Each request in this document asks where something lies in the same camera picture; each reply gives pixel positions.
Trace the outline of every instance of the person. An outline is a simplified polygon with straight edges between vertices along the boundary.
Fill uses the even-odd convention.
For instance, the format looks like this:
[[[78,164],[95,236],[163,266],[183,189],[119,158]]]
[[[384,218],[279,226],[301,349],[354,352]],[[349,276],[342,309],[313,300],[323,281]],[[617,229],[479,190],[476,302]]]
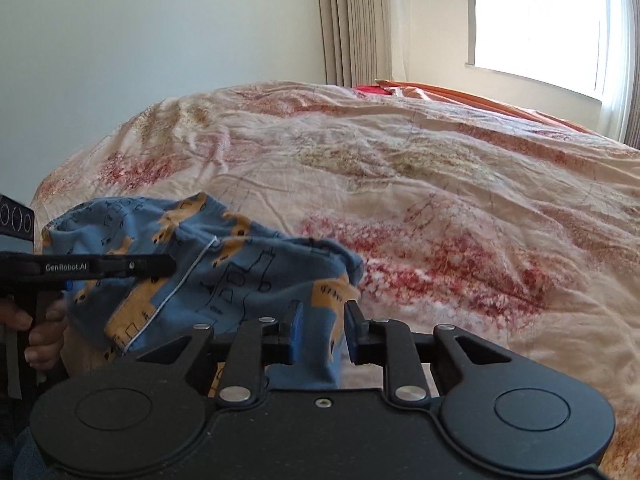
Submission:
[[[0,298],[0,323],[14,330],[29,330],[31,316],[17,308],[7,298]],[[54,301],[46,311],[46,320],[31,329],[30,346],[24,351],[27,362],[36,370],[46,372],[56,366],[64,343],[66,300]],[[0,404],[2,426],[10,427],[10,404]],[[34,480],[45,471],[42,457],[27,428],[21,434],[0,436],[0,480]]]

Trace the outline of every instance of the wall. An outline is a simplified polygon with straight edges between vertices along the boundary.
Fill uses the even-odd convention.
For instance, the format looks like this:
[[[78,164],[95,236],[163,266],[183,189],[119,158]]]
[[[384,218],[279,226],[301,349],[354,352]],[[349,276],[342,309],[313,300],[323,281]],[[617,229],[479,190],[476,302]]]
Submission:
[[[0,0],[0,192],[169,96],[324,83],[318,0]]]
[[[409,80],[534,108],[596,129],[600,113],[596,99],[519,76],[465,66],[467,0],[410,0],[410,14]]]

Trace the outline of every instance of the curtain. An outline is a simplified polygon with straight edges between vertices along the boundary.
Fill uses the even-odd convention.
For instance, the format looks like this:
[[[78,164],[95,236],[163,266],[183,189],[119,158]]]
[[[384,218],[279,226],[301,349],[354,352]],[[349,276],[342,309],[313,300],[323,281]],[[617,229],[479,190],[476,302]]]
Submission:
[[[351,87],[404,79],[408,20],[398,17],[407,9],[405,0],[320,0],[327,82]]]
[[[640,150],[640,0],[631,0],[634,11],[633,25],[636,40],[636,65],[634,70],[633,91],[625,144]]]
[[[623,141],[628,128],[636,68],[632,0],[610,1],[609,49],[597,131]]]

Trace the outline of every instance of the window sill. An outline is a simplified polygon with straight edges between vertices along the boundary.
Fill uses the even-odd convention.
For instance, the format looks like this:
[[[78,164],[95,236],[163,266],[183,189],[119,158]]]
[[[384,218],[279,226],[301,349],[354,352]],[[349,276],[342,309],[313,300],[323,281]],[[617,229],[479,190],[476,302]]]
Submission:
[[[479,70],[481,72],[492,72],[492,73],[503,75],[503,76],[507,76],[507,77],[512,77],[512,78],[516,78],[516,79],[520,79],[520,80],[524,80],[524,81],[530,81],[530,82],[533,82],[533,83],[537,83],[539,85],[544,85],[544,86],[548,86],[550,88],[554,88],[554,89],[556,89],[558,91],[561,91],[561,92],[567,92],[568,94],[571,94],[571,95],[573,95],[573,96],[575,96],[577,98],[585,99],[585,100],[590,101],[590,102],[592,102],[594,104],[602,105],[602,100],[597,98],[597,97],[594,97],[593,95],[583,94],[583,93],[577,92],[575,90],[569,90],[568,88],[557,86],[557,85],[554,85],[552,83],[546,83],[546,82],[540,81],[538,79],[532,79],[530,77],[526,77],[526,76],[518,75],[518,74],[512,74],[510,72],[501,72],[500,70],[494,70],[492,68],[484,68],[484,67],[481,67],[481,66],[476,66],[476,65],[471,64],[471,63],[465,63],[465,67],[470,68],[472,70]]]

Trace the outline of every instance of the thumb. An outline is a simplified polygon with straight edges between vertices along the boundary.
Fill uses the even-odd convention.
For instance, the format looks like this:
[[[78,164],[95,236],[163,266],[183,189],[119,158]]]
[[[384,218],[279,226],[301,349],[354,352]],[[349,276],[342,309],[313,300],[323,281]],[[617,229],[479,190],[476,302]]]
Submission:
[[[33,319],[25,311],[20,310],[14,302],[7,298],[0,298],[0,323],[14,330],[28,330]]]

